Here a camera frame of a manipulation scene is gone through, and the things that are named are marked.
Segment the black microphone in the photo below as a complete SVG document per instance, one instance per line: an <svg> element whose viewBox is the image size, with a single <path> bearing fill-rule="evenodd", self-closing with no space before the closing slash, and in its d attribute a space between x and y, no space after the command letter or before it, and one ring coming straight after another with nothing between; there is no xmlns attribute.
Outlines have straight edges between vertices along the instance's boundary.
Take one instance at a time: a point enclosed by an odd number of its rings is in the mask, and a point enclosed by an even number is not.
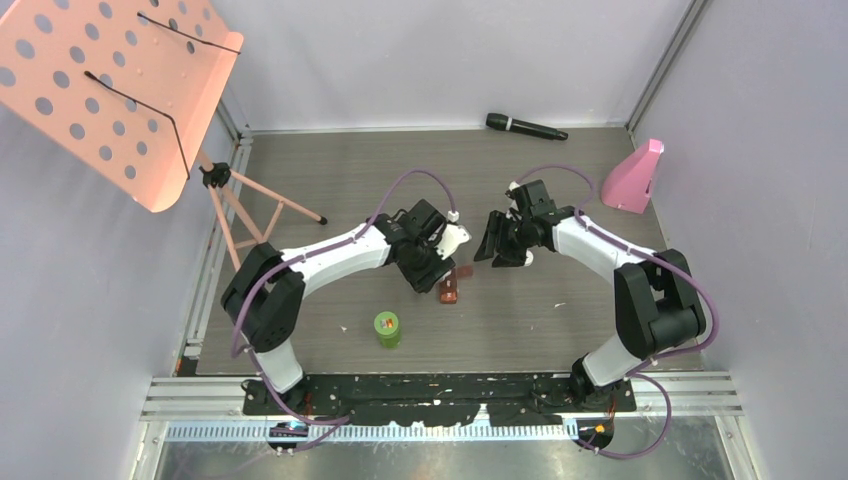
<svg viewBox="0 0 848 480"><path fill-rule="evenodd" d="M569 139L567 132L553 127L515 119L501 113L488 113L486 115L485 125L493 130L512 132L545 140L567 141Z"/></svg>

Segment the pink wedge object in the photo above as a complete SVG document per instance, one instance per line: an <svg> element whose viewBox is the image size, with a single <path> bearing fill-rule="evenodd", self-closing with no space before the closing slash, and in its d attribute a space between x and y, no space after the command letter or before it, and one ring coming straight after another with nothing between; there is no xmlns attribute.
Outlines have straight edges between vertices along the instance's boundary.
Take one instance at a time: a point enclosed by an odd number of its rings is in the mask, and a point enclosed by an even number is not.
<svg viewBox="0 0 848 480"><path fill-rule="evenodd" d="M653 179L664 144L649 139L620 162L602 184L601 202L611 208L642 214L652 198Z"/></svg>

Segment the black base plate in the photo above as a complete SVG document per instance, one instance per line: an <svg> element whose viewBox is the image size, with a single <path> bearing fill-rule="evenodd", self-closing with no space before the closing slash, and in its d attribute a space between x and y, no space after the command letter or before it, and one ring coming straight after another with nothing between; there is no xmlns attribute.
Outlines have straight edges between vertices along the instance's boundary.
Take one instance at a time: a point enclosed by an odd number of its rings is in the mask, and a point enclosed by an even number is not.
<svg viewBox="0 0 848 480"><path fill-rule="evenodd" d="M606 416L636 409L629 383L574 392L569 374L310 374L285 393L246 380L247 416L289 411L319 425L466 426L486 414L493 426L552 425L561 414Z"/></svg>

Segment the brown translucent pill container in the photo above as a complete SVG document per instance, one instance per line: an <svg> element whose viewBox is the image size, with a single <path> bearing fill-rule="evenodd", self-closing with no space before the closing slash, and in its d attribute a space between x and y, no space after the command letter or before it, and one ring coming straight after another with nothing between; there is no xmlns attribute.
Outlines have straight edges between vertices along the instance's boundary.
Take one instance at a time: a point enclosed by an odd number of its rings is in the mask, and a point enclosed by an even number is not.
<svg viewBox="0 0 848 480"><path fill-rule="evenodd" d="M472 265L452 269L439 283L439 302L443 305L456 304L459 298L459 281L471 278L473 274Z"/></svg>

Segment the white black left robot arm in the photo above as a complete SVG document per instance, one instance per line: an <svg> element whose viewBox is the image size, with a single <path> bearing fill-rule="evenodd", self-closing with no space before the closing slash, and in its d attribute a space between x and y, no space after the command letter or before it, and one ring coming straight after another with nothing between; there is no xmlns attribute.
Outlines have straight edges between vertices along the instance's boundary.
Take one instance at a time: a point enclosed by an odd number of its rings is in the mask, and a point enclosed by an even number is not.
<svg viewBox="0 0 848 480"><path fill-rule="evenodd" d="M298 412L307 398L305 372L292 337L304 304L335 282L394 266L410 288L430 292L455 268L469 242L455 212L426 200L390 215L378 213L351 231L299 248L254 246L220 297L230 318L234 354L246 353L270 384L268 400L280 412Z"/></svg>

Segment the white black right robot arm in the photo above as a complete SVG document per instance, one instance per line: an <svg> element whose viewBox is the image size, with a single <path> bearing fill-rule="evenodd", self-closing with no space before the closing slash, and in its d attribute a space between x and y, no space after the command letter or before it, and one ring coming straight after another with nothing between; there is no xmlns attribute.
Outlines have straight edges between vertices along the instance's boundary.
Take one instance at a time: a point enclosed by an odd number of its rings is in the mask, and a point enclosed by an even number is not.
<svg viewBox="0 0 848 480"><path fill-rule="evenodd" d="M685 344L706 330L695 287L687 281L685 256L654 251L599 227L573 206L559 207L541 180L512 183L510 207L490 212L474 259L494 268L531 264L531 251L544 247L578 261L606 280L614 292L615 333L574 362L567 402L596 410L645 361Z"/></svg>

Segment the green black pill bottle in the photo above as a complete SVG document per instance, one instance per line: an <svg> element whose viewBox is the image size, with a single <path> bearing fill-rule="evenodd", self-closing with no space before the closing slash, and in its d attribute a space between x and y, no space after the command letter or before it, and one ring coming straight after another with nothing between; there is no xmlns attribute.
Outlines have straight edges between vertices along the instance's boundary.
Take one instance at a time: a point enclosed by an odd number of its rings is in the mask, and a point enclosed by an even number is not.
<svg viewBox="0 0 848 480"><path fill-rule="evenodd" d="M374 329L379 343L388 349L397 348L401 341L399 317L391 311L383 311L374 318Z"/></svg>

